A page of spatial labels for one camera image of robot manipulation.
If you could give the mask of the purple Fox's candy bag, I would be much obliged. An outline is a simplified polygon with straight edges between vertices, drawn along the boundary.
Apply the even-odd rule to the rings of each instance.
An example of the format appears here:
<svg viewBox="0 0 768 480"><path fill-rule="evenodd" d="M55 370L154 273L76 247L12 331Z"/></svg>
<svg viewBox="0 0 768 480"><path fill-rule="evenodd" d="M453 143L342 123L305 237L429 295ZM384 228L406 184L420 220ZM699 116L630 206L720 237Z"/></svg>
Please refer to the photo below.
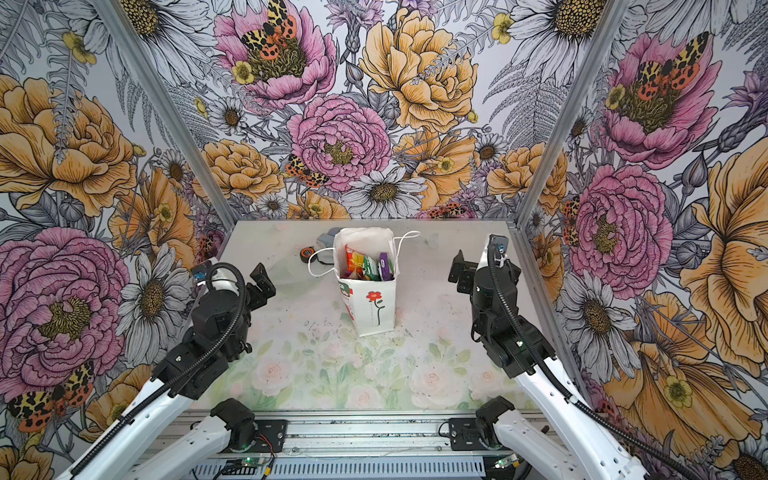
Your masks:
<svg viewBox="0 0 768 480"><path fill-rule="evenodd" d="M390 256L387 252L382 252L379 256L379 273L382 281L391 281L394 279L393 267Z"/></svg>

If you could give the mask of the green yellow candy bag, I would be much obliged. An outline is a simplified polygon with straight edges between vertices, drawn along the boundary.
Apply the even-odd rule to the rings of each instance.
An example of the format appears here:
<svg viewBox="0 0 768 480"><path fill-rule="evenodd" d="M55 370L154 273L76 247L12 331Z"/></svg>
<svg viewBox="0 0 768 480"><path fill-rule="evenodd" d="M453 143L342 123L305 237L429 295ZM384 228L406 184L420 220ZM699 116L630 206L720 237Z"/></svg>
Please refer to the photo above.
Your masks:
<svg viewBox="0 0 768 480"><path fill-rule="evenodd" d="M379 270L379 262L367 255L363 256L363 278L366 281L380 281L381 273Z"/></svg>

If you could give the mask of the white paper bag red flower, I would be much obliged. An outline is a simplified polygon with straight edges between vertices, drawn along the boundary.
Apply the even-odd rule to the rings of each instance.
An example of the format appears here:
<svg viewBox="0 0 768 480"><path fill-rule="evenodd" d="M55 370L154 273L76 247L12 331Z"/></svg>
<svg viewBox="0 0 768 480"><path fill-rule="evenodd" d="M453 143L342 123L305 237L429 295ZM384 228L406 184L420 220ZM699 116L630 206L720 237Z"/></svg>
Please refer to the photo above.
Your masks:
<svg viewBox="0 0 768 480"><path fill-rule="evenodd" d="M341 298L359 336L365 337L395 329L397 279L400 275L399 255L402 243L416 238L416 230L397 236L389 228L343 228L336 235L332 248L325 248L333 255L330 270L335 275ZM391 281L366 281L347 277L345 246L362 255L379 261L382 252L390 256L394 279Z"/></svg>

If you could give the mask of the red yellow snack packet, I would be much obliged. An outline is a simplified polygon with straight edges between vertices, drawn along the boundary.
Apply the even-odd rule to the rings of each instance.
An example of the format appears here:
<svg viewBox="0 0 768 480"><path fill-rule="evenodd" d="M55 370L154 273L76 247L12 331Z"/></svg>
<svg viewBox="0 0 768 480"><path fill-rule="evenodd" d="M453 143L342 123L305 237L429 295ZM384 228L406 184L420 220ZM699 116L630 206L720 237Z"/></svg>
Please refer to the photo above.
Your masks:
<svg viewBox="0 0 768 480"><path fill-rule="evenodd" d="M358 253L354 249L346 245L345 255L346 255L347 277L349 279L357 279L359 276Z"/></svg>

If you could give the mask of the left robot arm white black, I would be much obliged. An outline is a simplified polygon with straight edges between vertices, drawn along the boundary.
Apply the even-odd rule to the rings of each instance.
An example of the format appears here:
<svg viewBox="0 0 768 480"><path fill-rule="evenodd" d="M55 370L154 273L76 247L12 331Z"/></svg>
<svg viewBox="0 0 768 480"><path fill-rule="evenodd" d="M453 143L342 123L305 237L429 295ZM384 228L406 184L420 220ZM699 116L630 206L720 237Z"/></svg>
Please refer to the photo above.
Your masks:
<svg viewBox="0 0 768 480"><path fill-rule="evenodd" d="M206 274L206 291L191 313L181 343L153 370L135 401L102 434L62 479L97 479L123 474L191 403L252 352L247 342L251 312L265 306L276 288L263 264L244 280L232 264L219 262Z"/></svg>

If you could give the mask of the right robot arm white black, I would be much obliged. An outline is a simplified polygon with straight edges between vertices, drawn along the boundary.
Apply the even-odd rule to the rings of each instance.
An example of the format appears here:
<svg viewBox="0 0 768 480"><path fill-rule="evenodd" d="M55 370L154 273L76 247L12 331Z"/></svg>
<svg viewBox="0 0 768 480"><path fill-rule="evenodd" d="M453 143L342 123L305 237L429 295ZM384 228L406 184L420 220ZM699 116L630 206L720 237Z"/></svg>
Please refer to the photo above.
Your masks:
<svg viewBox="0 0 768 480"><path fill-rule="evenodd" d="M648 478L641 461L585 404L541 331L520 315L522 273L508 247L507 237L489 235L479 261L454 257L449 280L469 297L472 340L523 389L558 437L532 426L510 400L497 396L476 411L481 442L513 451L546 479Z"/></svg>

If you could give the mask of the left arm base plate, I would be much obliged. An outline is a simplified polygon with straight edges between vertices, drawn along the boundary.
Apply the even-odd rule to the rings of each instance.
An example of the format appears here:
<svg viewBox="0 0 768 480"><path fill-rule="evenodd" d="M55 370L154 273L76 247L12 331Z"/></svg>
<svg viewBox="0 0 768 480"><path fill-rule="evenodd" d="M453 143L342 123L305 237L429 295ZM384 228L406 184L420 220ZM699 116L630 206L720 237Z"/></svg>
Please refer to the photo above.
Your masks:
<svg viewBox="0 0 768 480"><path fill-rule="evenodd" d="M282 419L256 419L245 423L244 439L238 445L238 452L273 453L283 452L287 438L288 422Z"/></svg>

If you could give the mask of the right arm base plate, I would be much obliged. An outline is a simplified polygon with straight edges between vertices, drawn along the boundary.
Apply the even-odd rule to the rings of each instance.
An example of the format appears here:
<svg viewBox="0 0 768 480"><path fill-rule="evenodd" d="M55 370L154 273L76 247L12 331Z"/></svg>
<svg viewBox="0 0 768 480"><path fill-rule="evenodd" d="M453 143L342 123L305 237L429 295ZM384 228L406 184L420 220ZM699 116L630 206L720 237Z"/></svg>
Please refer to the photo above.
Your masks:
<svg viewBox="0 0 768 480"><path fill-rule="evenodd" d="M453 451L491 451L500 447L492 426L477 417L449 418L448 439Z"/></svg>

